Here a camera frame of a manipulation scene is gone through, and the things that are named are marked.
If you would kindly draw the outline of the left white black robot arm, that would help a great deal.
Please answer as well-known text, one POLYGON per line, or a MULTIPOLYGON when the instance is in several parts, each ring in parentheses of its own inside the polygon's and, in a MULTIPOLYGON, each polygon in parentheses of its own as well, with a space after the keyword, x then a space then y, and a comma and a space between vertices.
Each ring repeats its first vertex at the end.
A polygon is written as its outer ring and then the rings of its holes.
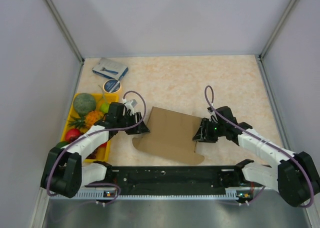
POLYGON ((113 173, 107 164, 94 161, 84 165, 85 159, 99 146, 111 140, 118 132, 128 135, 149 133, 140 112, 133 112, 128 104, 112 102, 108 112, 83 135, 63 147, 52 148, 47 156, 40 185, 53 196, 74 197, 80 188, 93 182, 108 186, 113 173))

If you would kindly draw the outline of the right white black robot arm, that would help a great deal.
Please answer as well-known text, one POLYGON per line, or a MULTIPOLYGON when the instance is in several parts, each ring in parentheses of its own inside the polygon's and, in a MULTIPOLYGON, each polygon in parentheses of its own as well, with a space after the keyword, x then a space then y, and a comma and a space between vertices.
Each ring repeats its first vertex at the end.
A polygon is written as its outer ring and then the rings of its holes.
POLYGON ((193 141, 216 143, 225 137, 267 162, 261 165, 246 159, 235 166, 233 179, 240 186, 261 184, 279 193, 289 205, 298 207, 320 192, 320 176, 313 159, 306 152, 295 153, 267 141, 245 122, 238 123, 228 106, 208 108, 210 118, 203 118, 193 141))

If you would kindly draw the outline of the brown cardboard box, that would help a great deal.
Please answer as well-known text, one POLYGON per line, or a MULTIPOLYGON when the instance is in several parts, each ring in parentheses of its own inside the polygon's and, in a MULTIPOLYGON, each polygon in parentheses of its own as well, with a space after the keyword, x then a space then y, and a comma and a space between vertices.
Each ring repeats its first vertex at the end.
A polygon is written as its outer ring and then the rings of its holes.
POLYGON ((201 118, 159 107, 152 107, 147 122, 150 133, 133 138, 138 151, 187 165, 199 165, 205 157, 196 153, 193 141, 201 118))

